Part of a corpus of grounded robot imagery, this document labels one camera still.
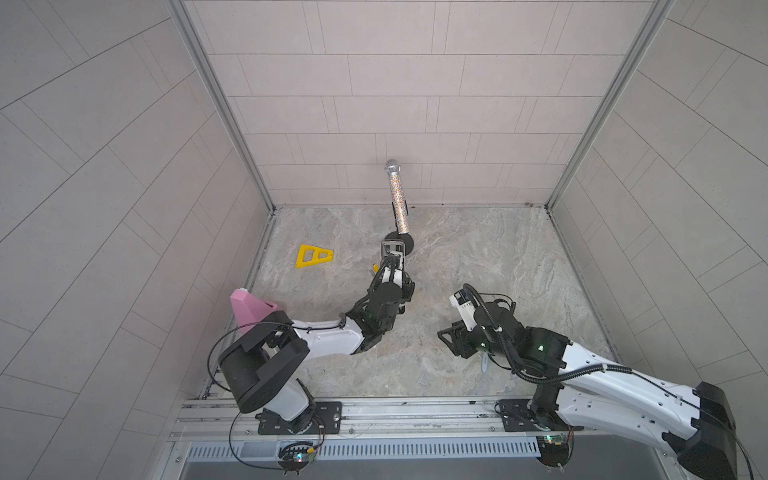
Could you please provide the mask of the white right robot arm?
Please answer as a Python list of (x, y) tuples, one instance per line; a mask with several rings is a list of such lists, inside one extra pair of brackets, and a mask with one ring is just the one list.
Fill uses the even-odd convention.
[(701, 479), (738, 476), (736, 422), (725, 392), (675, 384), (604, 358), (552, 330), (525, 326), (507, 298), (464, 288), (450, 297), (461, 318), (438, 336), (457, 357), (506, 360), (536, 387), (526, 420), (544, 431), (600, 430), (671, 454)]

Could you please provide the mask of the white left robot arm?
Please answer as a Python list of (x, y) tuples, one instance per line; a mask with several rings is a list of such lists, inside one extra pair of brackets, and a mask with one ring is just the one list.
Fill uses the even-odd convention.
[(302, 363), (332, 355), (355, 355), (376, 346), (405, 312), (415, 290), (407, 278), (374, 281), (367, 294), (338, 320), (292, 320), (275, 304), (245, 289), (230, 296), (242, 335), (217, 361), (242, 413), (263, 409), (302, 433), (317, 410), (308, 388), (295, 377)]

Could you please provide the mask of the yellow triangle plastic piece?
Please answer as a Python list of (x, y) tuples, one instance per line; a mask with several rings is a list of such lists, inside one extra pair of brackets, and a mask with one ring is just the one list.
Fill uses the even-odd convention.
[(328, 263), (334, 259), (334, 251), (307, 244), (298, 249), (295, 266), (297, 269)]

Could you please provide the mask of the pink plastic block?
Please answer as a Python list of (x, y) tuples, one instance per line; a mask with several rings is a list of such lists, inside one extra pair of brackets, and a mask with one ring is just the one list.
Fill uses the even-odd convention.
[(230, 296), (230, 302), (238, 331), (241, 334), (246, 333), (269, 315), (280, 310), (277, 304), (258, 299), (244, 288), (235, 290)]

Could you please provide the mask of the right circuit board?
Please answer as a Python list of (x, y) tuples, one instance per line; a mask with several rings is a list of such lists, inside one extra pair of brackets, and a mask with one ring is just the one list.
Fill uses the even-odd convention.
[(537, 436), (538, 461), (548, 468), (564, 468), (570, 461), (571, 442), (565, 434)]

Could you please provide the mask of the circuit board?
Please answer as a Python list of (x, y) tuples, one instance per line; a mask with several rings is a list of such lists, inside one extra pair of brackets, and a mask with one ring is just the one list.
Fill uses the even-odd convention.
[(548, 468), (564, 468), (570, 461), (571, 442), (565, 434), (537, 436), (538, 461)]
[(285, 474), (299, 474), (306, 466), (315, 461), (318, 447), (309, 441), (294, 442), (282, 447), (277, 455), (278, 465)]

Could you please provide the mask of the glitter silver microphone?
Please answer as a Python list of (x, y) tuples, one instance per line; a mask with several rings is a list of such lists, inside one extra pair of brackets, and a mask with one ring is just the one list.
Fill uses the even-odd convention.
[(400, 165), (396, 160), (389, 159), (385, 164), (385, 171), (388, 175), (397, 232), (400, 235), (409, 234), (408, 207), (403, 193)]

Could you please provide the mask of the left circuit board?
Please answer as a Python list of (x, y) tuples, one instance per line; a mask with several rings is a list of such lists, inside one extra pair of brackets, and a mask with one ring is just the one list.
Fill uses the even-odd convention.
[(294, 442), (282, 447), (277, 455), (278, 465), (285, 474), (299, 474), (306, 466), (315, 461), (318, 447), (309, 441)]

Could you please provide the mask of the white vent grille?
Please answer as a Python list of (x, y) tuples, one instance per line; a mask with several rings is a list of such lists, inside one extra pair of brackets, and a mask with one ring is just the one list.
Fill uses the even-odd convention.
[[(195, 462), (225, 462), (242, 459), (269, 462), (278, 459), (286, 444), (274, 441), (196, 442), (187, 459)], [(322, 461), (411, 460), (463, 458), (538, 458), (534, 437), (336, 439), (320, 448)]]

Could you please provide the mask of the aluminium corner profile right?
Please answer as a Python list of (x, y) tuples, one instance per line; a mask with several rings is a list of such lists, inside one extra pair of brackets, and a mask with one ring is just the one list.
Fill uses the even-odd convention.
[(637, 35), (624, 56), (606, 94), (603, 96), (597, 110), (590, 120), (587, 129), (574, 149), (561, 178), (545, 204), (548, 213), (552, 213), (563, 196), (569, 183), (575, 176), (580, 164), (589, 153), (592, 144), (598, 137), (615, 105), (626, 89), (632, 75), (639, 67), (644, 55), (655, 39), (658, 31), (667, 18), (675, 0), (656, 0), (651, 4), (646, 18), (641, 24)]

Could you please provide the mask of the aluminium corner profile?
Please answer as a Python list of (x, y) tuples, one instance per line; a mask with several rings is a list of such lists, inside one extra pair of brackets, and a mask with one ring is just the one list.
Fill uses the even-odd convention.
[(632, 75), (639, 67), (644, 55), (655, 39), (658, 31), (667, 18), (675, 0), (656, 0), (651, 4), (646, 18), (641, 24), (637, 35), (624, 56), (606, 94), (603, 96), (597, 110), (590, 120), (587, 129), (574, 149), (561, 178), (545, 204), (548, 213), (552, 213), (563, 196), (569, 183), (575, 176), (580, 164), (589, 153), (592, 144), (598, 137), (615, 105), (626, 89)]
[(191, 58), (201, 77), (201, 81), (221, 117), (223, 126), (240, 155), (240, 158), (246, 165), (250, 176), (254, 180), (257, 190), (266, 205), (268, 215), (272, 217), (275, 215), (276, 206), (268, 192), (262, 176), (258, 172), (257, 165), (237, 123), (233, 110), (224, 94), (218, 78), (216, 77), (213, 65), (209, 60), (202, 41), (194, 28), (192, 17), (183, 1), (170, 0), (168, 6), (170, 15), (179, 29), (184, 44), (189, 50)]

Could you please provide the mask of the aluminium corner profile left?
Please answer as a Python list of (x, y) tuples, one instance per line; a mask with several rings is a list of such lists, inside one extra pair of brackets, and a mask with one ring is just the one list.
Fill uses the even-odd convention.
[(224, 94), (218, 78), (216, 77), (213, 65), (209, 60), (202, 41), (194, 28), (192, 17), (183, 1), (170, 0), (168, 6), (170, 15), (179, 29), (184, 44), (189, 50), (191, 58), (201, 77), (201, 81), (221, 117), (223, 126), (240, 155), (240, 158), (246, 165), (250, 176), (254, 180), (257, 190), (266, 205), (268, 215), (272, 217), (275, 215), (276, 206), (268, 192), (262, 176), (258, 172), (257, 165), (237, 123), (233, 110)]

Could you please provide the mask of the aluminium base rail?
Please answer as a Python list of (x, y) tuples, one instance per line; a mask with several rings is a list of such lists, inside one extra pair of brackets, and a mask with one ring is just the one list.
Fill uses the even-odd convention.
[(662, 425), (662, 408), (674, 403), (671, 396), (662, 394), (647, 406), (622, 406), (616, 400), (565, 389), (555, 401), (553, 420), (545, 426), (535, 421), (526, 398), (319, 399), (309, 425), (292, 432), (275, 413), (243, 414), (233, 399), (213, 398), (185, 402), (170, 437), (177, 441), (542, 437), (585, 430), (645, 439)]

